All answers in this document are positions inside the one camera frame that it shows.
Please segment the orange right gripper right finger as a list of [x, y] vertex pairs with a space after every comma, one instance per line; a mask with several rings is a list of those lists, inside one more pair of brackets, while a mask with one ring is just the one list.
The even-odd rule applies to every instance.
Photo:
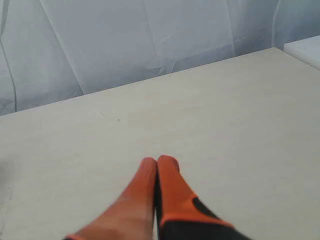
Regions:
[[232, 224], [215, 215], [193, 192], [178, 161], [162, 155], [156, 161], [155, 210], [160, 240], [246, 240]]

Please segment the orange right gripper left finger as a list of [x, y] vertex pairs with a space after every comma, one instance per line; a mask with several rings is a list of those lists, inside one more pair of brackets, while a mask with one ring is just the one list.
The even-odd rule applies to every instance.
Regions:
[[154, 227], [156, 161], [143, 158], [120, 196], [98, 218], [66, 240], [151, 240]]

